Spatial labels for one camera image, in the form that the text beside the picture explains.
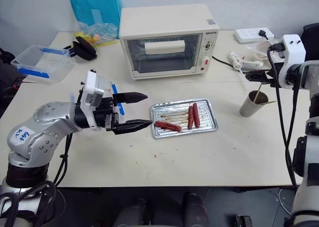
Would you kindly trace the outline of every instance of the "hot dog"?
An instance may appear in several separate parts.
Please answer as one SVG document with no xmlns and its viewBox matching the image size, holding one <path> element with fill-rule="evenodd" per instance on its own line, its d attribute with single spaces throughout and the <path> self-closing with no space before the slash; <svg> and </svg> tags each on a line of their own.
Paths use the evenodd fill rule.
<svg viewBox="0 0 319 227">
<path fill-rule="evenodd" d="M 194 113 L 195 127 L 199 128 L 200 127 L 200 120 L 199 120 L 199 115 L 198 115 L 197 103 L 193 104 L 193 113 Z"/>
<path fill-rule="evenodd" d="M 161 128 L 164 128 L 164 129 L 170 129 L 172 131 L 178 131 L 178 132 L 181 131 L 181 127 L 180 126 L 177 126 L 177 125 L 174 125 L 174 124 L 171 124 L 171 123 L 167 123 L 167 122 L 163 122 L 163 121 L 156 121 L 155 122 L 155 126 L 156 127 L 161 127 Z"/>
<path fill-rule="evenodd" d="M 190 130 L 193 127 L 194 123 L 194 112 L 193 112 L 193 107 L 190 106 L 188 108 L 188 129 Z"/>
</svg>

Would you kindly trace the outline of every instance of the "oven door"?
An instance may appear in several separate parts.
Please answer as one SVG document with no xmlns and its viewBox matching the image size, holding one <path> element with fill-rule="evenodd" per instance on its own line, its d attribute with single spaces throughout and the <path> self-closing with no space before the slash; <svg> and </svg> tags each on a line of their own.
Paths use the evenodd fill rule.
<svg viewBox="0 0 319 227">
<path fill-rule="evenodd" d="M 127 40 L 133 72 L 141 77 L 194 72 L 201 39 L 202 33 Z"/>
</svg>

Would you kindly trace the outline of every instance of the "metal tray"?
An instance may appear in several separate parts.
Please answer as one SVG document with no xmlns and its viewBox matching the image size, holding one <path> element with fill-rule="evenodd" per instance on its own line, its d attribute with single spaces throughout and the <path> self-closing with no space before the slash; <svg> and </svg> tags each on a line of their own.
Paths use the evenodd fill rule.
<svg viewBox="0 0 319 227">
<path fill-rule="evenodd" d="M 198 115 L 200 119 L 200 127 L 189 130 L 188 124 L 188 107 L 194 102 L 197 103 Z M 179 136 L 193 134 L 198 132 L 217 131 L 217 121 L 214 116 L 210 101 L 205 98 L 190 99 L 183 101 L 173 101 L 167 103 L 156 104 L 151 107 L 151 119 L 155 121 L 164 121 L 181 126 L 181 132 L 165 130 L 152 125 L 154 138 L 162 138 L 169 136 Z"/>
</svg>

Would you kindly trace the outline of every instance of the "oven knob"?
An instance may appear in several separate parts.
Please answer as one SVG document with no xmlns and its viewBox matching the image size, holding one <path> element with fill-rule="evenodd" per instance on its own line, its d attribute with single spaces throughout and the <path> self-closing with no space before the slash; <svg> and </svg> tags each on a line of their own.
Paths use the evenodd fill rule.
<svg viewBox="0 0 319 227">
<path fill-rule="evenodd" d="M 201 60 L 201 63 L 200 63 L 200 67 L 201 67 L 201 71 L 205 70 L 205 68 L 208 68 L 209 67 L 209 57 L 208 56 L 204 56 Z"/>
</svg>

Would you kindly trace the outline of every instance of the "white table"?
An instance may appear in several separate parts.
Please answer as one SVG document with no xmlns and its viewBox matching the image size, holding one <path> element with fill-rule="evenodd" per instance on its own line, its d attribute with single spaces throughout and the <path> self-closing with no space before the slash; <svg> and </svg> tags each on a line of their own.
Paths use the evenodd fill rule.
<svg viewBox="0 0 319 227">
<path fill-rule="evenodd" d="M 229 51 L 249 56 L 232 34 L 233 31 L 220 32 L 215 57 L 227 61 Z M 59 33 L 51 46 L 67 46 L 72 35 Z M 76 62 L 60 83 L 24 83 L 20 87 L 0 121 L 1 179 L 6 176 L 9 131 L 30 118 L 42 104 L 68 101 L 70 93 L 77 95 L 80 81 L 85 81 L 87 71 L 95 68 L 99 75 L 116 83 L 119 92 L 134 90 L 149 96 L 142 102 L 125 105 L 127 119 L 150 119 L 150 107 L 157 103 L 205 97 L 212 103 L 219 129 L 158 140 L 153 138 L 151 127 L 126 134 L 125 138 L 104 130 L 84 130 L 73 135 L 68 172 L 61 187 L 290 185 L 277 105 L 267 105 L 250 118 L 242 117 L 239 108 L 248 92 L 231 67 L 213 60 L 205 75 L 135 81 L 119 43 L 101 47 L 93 61 Z M 259 84 L 247 85 L 254 90 Z M 270 100 L 276 99 L 274 88 L 263 86 L 262 91 Z M 281 90 L 286 126 L 290 122 L 292 94 Z M 291 153 L 297 138 L 304 135 L 309 104 L 309 93 L 301 91 Z M 50 162 L 51 180 L 60 165 L 64 145 L 65 140 Z"/>
</svg>

